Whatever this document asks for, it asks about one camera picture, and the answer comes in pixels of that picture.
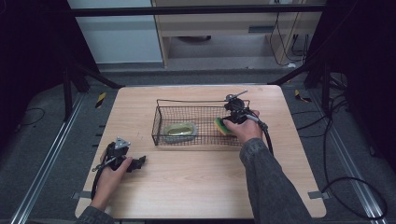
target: gray floor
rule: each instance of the gray floor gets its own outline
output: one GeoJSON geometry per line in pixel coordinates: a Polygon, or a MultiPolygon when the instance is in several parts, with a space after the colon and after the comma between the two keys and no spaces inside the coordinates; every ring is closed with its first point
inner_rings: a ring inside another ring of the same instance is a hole
{"type": "MultiPolygon", "coordinates": [[[[251,38],[241,36],[213,36],[210,41],[199,38],[175,38],[170,51],[167,68],[141,69],[130,72],[106,73],[103,75],[120,84],[135,85],[185,85],[185,84],[229,84],[229,83],[267,83],[287,74],[291,68],[279,66],[271,56],[268,43],[263,36],[251,38]]],[[[319,90],[305,91],[302,85],[304,75],[294,78],[282,87],[290,107],[296,127],[320,118],[314,103],[297,100],[294,91],[313,98],[319,90]]],[[[75,220],[74,210],[77,201],[71,199],[75,191],[80,191],[90,170],[95,145],[100,141],[98,133],[103,132],[111,106],[117,95],[116,90],[104,86],[89,78],[92,85],[90,92],[84,94],[81,109],[67,139],[64,142],[55,164],[33,207],[29,219],[38,222],[61,223],[60,220],[75,220]],[[101,108],[94,108],[98,95],[107,93],[101,108]]],[[[339,94],[333,91],[332,96],[339,94]]],[[[62,86],[39,93],[29,107],[42,110],[26,112],[22,125],[10,140],[7,154],[0,160],[0,219],[7,223],[18,206],[38,172],[42,161],[49,152],[51,143],[60,130],[63,117],[62,86]]],[[[370,156],[368,145],[361,134],[353,116],[341,108],[333,115],[334,127],[339,132],[350,157],[362,176],[384,195],[389,206],[388,223],[396,223],[396,175],[381,158],[370,156]]],[[[306,138],[324,132],[325,124],[299,131],[307,158],[318,182],[319,188],[326,184],[323,174],[322,137],[306,138]]],[[[327,162],[330,179],[347,175],[345,165],[340,159],[334,142],[328,139],[327,162]]],[[[334,186],[337,195],[347,204],[364,214],[361,201],[350,182],[334,186]]],[[[316,219],[316,223],[372,223],[349,213],[334,198],[325,200],[328,214],[316,219]]],[[[152,223],[191,223],[175,221],[151,221],[152,223]]],[[[193,223],[236,223],[226,220],[199,221],[193,223]]]]}

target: yellow sponge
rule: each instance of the yellow sponge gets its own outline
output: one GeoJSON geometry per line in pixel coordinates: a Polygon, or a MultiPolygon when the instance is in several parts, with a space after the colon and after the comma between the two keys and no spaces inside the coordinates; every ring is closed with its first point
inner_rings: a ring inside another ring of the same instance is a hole
{"type": "Polygon", "coordinates": [[[215,126],[218,128],[219,132],[221,132],[223,135],[227,134],[233,134],[223,123],[221,118],[216,118],[215,119],[215,126]]]}

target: black metal pole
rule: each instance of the black metal pole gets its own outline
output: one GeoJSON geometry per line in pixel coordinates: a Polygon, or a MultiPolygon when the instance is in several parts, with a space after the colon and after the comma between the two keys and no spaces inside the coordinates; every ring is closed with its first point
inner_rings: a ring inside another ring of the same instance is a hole
{"type": "Polygon", "coordinates": [[[180,14],[222,14],[222,13],[266,13],[266,12],[318,12],[329,9],[326,4],[298,5],[235,5],[200,7],[117,7],[117,8],[78,8],[71,10],[51,10],[53,15],[74,17],[143,16],[180,14]]]}

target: wire basket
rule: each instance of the wire basket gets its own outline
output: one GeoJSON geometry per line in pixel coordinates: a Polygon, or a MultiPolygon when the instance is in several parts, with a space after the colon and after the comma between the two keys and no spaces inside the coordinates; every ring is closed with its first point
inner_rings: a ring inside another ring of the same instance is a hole
{"type": "Polygon", "coordinates": [[[151,133],[155,146],[241,146],[235,136],[223,135],[215,126],[216,118],[230,116],[224,104],[224,101],[157,100],[151,133]],[[170,134],[167,130],[173,126],[187,131],[170,134]]]}

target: gray sleeve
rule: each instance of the gray sleeve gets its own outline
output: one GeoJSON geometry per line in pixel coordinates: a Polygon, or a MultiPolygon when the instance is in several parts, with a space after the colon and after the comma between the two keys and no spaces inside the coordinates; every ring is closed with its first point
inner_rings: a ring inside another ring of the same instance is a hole
{"type": "Polygon", "coordinates": [[[114,224],[114,219],[101,210],[88,206],[79,216],[76,224],[114,224]]]}
{"type": "Polygon", "coordinates": [[[313,223],[296,188],[260,138],[248,140],[239,157],[256,224],[313,223]]]}

